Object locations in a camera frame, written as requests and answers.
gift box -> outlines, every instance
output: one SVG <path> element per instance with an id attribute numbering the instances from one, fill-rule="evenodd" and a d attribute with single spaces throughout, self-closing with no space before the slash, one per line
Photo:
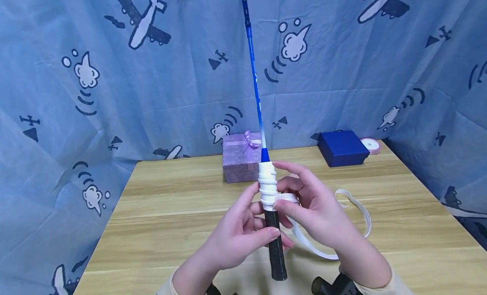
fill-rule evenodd
<path id="1" fill-rule="evenodd" d="M 360 165 L 370 154 L 353 131 L 321 133 L 318 148 L 330 167 Z"/>
<path id="2" fill-rule="evenodd" d="M 223 137 L 223 174 L 227 183 L 259 179 L 260 132 L 246 131 Z"/>

right hand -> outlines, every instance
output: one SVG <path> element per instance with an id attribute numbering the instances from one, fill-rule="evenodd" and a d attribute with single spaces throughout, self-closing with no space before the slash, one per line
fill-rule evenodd
<path id="1" fill-rule="evenodd" d="M 274 209 L 299 223 L 319 243 L 339 251 L 361 235 L 343 211 L 334 194 L 308 168 L 294 163 L 273 162 L 279 169 L 296 174 L 286 176 L 277 183 L 278 192 L 291 192 L 298 196 L 301 206 L 278 200 Z"/>

sleeve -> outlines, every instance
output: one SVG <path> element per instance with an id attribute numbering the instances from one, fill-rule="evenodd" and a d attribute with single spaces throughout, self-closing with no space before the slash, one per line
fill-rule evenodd
<path id="1" fill-rule="evenodd" d="M 359 285 L 355 281 L 353 282 L 356 288 L 363 294 L 363 295 L 414 295 L 414 293 L 404 284 L 401 278 L 396 275 L 394 270 L 392 270 L 392 278 L 389 283 L 384 286 L 384 288 L 380 289 L 371 289 L 365 286 Z"/>
<path id="2" fill-rule="evenodd" d="M 155 295 L 179 295 L 172 285 L 172 277 L 174 276 L 174 273 L 175 271 L 171 274 L 166 283 L 159 289 L 159 291 L 157 291 Z"/>

fingernail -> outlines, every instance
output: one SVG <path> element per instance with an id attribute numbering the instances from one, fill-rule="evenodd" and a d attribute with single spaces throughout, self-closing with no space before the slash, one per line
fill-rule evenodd
<path id="1" fill-rule="evenodd" d="M 278 229 L 278 228 L 273 227 L 273 228 L 271 228 L 271 230 L 270 230 L 270 234 L 271 234 L 271 237 L 272 237 L 273 239 L 275 239 L 275 238 L 277 238 L 277 237 L 279 237 L 279 236 L 281 235 L 281 231 L 279 231 L 279 229 Z"/>

purple gift box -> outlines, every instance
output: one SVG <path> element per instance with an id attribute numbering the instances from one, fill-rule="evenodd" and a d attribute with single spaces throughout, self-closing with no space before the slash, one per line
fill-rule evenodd
<path id="1" fill-rule="evenodd" d="M 223 137 L 223 174 L 227 183 L 259 179 L 260 132 L 246 131 Z"/>

